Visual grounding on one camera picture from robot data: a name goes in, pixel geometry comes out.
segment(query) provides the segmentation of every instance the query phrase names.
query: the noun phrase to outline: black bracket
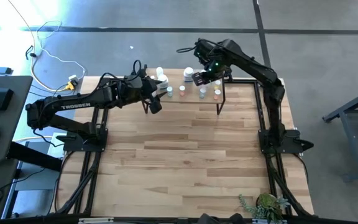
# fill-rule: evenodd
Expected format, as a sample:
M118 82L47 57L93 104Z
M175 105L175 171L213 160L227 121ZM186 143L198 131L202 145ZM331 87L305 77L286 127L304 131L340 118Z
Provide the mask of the black bracket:
M286 130L281 146L273 147L269 143L268 138L269 131L259 130L259 144L260 150L264 154L275 154L275 153L302 153L305 151L305 147L303 147L302 141L299 139L300 132L298 130Z
M81 151L81 152L103 152L107 143L109 130L99 129L97 138L83 139L77 133L68 132L67 136L57 136L57 139L65 143L64 151Z

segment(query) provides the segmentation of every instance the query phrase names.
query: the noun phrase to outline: small bottle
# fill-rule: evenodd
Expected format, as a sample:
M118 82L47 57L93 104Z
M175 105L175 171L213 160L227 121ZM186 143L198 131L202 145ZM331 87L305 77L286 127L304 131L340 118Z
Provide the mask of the small bottle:
M158 84L158 88L160 90L164 90L168 87L168 77L164 74L160 75L158 77L158 80L161 81L162 83Z
M187 67L185 69L185 71L183 71L183 79L185 82L192 82L193 79L191 78L191 76L193 75L194 70L190 67Z
M184 96L185 95L185 90L186 90L186 87L185 86L179 86L179 95L180 96Z
M206 88L201 88L200 89L200 98L203 99L205 97L205 93L206 93Z
M222 82L220 80L215 81L214 90L218 90L221 87Z
M221 91L215 90L214 100L218 100L220 95L221 95Z
M162 69L162 67L158 67L155 69L155 72L157 74L157 78L160 76L160 75L163 75L164 74L164 70Z
M168 97L172 97L172 95L173 95L173 88L172 88L172 86L168 86L168 88L167 88L167 95L168 95Z

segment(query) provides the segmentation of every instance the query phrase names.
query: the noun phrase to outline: gray floor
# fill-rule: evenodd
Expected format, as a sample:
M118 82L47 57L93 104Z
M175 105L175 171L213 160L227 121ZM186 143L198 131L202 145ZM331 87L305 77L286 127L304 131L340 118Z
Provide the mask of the gray floor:
M64 26L77 27L257 28L252 0L13 2L33 26L61 19ZM358 30L358 1L259 0L259 4L265 29ZM29 32L11 28L23 23L8 4L0 6L0 26L0 65L14 68L15 74L29 75L24 52L32 44L31 37ZM149 67L200 68L191 53L175 53L178 48L192 46L198 37L234 39L245 53L263 62L256 33L59 32L44 43L51 53L82 63L89 75L125 75L135 59ZM267 34L266 41L272 67L285 79L295 125L302 138L315 145L305 153L315 214L358 220L358 180L344 183L341 179L356 168L342 124L339 120L326 124L321 119L358 95L358 35ZM81 70L43 55L35 72L56 88ZM234 75L247 76L238 69L234 69ZM37 98L30 95L27 101ZM72 117L73 112L64 115ZM25 127L25 115L20 125ZM52 132L49 128L44 133ZM17 132L16 137L30 134L28 128ZM26 213L23 206L18 210Z

